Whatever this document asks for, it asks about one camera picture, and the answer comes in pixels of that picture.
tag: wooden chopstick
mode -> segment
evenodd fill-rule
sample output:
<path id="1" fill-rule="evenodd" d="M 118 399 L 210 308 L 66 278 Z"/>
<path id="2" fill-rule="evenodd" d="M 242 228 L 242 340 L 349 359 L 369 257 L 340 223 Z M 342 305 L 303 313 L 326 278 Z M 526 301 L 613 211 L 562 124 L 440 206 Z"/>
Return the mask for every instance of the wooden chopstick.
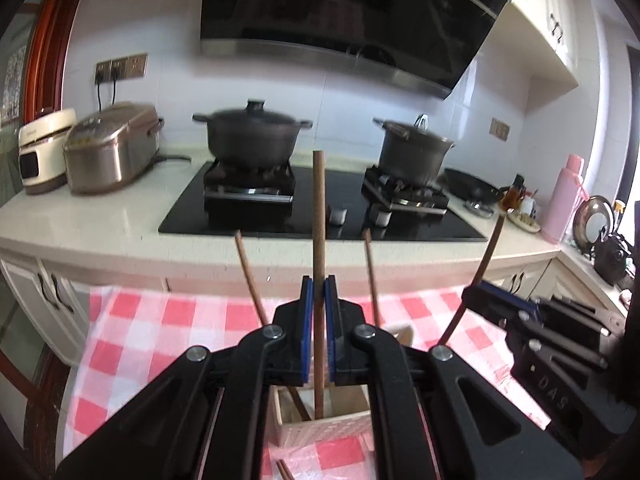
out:
<path id="1" fill-rule="evenodd" d="M 495 246 L 498 243 L 498 238 L 500 237 L 500 233 L 502 232 L 502 227 L 504 226 L 504 220 L 506 218 L 506 214 L 500 213 L 498 215 L 498 221 L 495 223 L 494 232 L 491 233 L 491 238 L 489 238 L 489 243 L 484 251 L 484 255 L 482 256 L 482 260 L 480 260 L 480 265 L 478 265 L 478 270 L 476 270 L 476 274 L 474 278 L 471 280 L 471 285 L 477 285 L 482 281 L 482 277 L 486 272 L 486 268 L 489 266 L 489 261 L 491 261 L 491 257 L 494 255 Z M 460 306 L 456 310 L 456 313 L 453 315 L 453 319 L 446 327 L 442 336 L 438 340 L 439 345 L 446 345 L 449 342 L 449 338 L 453 334 L 453 331 L 460 323 L 462 316 L 464 316 L 466 310 L 466 306 L 464 303 L 460 303 Z"/>
<path id="2" fill-rule="evenodd" d="M 376 285 L 376 276 L 373 271 L 373 254 L 371 251 L 371 230 L 364 231 L 364 248 L 367 255 L 367 272 L 369 273 L 369 288 L 371 290 L 371 305 L 373 307 L 373 323 L 380 327 L 382 320 L 380 317 L 380 307 L 378 305 L 378 286 Z"/>
<path id="3" fill-rule="evenodd" d="M 314 151 L 314 410 L 324 418 L 324 153 Z"/>
<path id="4" fill-rule="evenodd" d="M 291 474 L 291 470 L 287 466 L 287 463 L 283 459 L 276 460 L 276 466 L 278 467 L 278 471 L 280 471 L 282 480 L 296 480 L 296 478 Z"/>
<path id="5" fill-rule="evenodd" d="M 246 280 L 246 284 L 249 287 L 249 294 L 251 295 L 251 299 L 254 300 L 255 311 L 260 318 L 260 323 L 262 325 L 269 324 L 269 318 L 267 317 L 267 313 L 262 306 L 262 300 L 260 299 L 260 294 L 258 293 L 258 288 L 255 286 L 254 274 L 251 272 L 251 267 L 249 267 L 249 260 L 246 257 L 246 253 L 244 252 L 244 244 L 242 243 L 242 234 L 240 231 L 236 231 L 236 249 L 238 249 L 238 256 L 240 256 L 240 265 L 242 267 L 242 272 L 244 273 L 244 279 Z"/>
<path id="6" fill-rule="evenodd" d="M 244 273 L 246 284 L 249 287 L 249 294 L 251 294 L 251 298 L 254 301 L 255 311 L 258 314 L 258 318 L 260 319 L 260 324 L 262 326 L 268 325 L 270 323 L 269 318 L 267 317 L 267 312 L 262 306 L 262 300 L 260 299 L 260 294 L 258 294 L 258 288 L 255 286 L 254 274 L 251 272 L 249 260 L 247 259 L 246 253 L 244 252 L 244 243 L 242 243 L 242 235 L 240 231 L 236 231 L 235 239 L 236 248 L 238 249 L 238 256 L 240 256 L 240 266 L 242 267 L 242 272 Z M 300 414 L 302 420 L 311 420 L 311 417 L 307 413 L 304 402 L 302 402 L 298 391 L 293 386 L 287 386 L 287 390 L 289 391 L 289 395 L 291 395 L 291 399 L 293 400 L 293 405 L 298 410 L 298 413 Z"/>

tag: white appliance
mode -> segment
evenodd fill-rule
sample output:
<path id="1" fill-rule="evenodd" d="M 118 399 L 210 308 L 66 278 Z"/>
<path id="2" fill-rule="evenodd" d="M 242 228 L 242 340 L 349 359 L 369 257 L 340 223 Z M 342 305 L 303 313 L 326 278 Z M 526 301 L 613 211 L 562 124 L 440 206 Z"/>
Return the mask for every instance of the white appliance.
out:
<path id="1" fill-rule="evenodd" d="M 66 182 L 62 145 L 76 124 L 72 108 L 25 124 L 18 133 L 18 167 L 27 194 L 46 193 Z"/>

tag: stove knob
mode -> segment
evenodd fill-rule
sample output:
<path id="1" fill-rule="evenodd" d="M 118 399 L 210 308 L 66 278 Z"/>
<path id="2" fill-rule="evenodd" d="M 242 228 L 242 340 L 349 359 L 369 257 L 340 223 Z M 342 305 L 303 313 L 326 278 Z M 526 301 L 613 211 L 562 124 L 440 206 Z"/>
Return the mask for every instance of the stove knob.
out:
<path id="1" fill-rule="evenodd" d="M 391 211 L 382 209 L 379 204 L 374 204 L 369 211 L 369 220 L 376 227 L 386 227 L 391 220 Z"/>
<path id="2" fill-rule="evenodd" d="M 347 219 L 347 208 L 327 206 L 326 218 L 331 225 L 335 225 L 337 227 L 343 226 Z"/>

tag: wall socket panel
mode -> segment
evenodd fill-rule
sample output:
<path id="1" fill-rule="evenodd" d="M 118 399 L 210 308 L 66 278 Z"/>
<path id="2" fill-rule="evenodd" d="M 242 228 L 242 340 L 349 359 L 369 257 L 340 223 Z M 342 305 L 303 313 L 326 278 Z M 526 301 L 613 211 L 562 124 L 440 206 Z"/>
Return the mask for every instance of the wall socket panel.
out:
<path id="1" fill-rule="evenodd" d="M 95 84 L 98 81 L 107 83 L 113 81 L 112 74 L 115 70 L 116 80 L 132 79 L 136 77 L 144 77 L 146 72 L 146 60 L 148 54 L 134 54 L 133 56 L 117 57 L 116 59 L 107 59 L 96 63 L 95 65 Z"/>
<path id="2" fill-rule="evenodd" d="M 506 142 L 507 137 L 509 137 L 510 130 L 511 127 L 507 123 L 503 123 L 502 121 L 499 121 L 494 117 L 491 121 L 491 128 L 489 129 L 489 133 L 492 136 L 498 137 L 498 139 Z"/>

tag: black kettle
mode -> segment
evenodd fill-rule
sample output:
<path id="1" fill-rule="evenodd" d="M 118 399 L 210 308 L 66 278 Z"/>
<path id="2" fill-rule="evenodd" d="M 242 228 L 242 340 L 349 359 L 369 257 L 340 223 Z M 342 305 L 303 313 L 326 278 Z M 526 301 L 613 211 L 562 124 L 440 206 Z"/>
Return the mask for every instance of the black kettle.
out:
<path id="1" fill-rule="evenodd" d="M 625 277 L 626 259 L 632 256 L 631 251 L 623 235 L 600 235 L 594 244 L 593 268 L 605 282 L 615 285 Z"/>

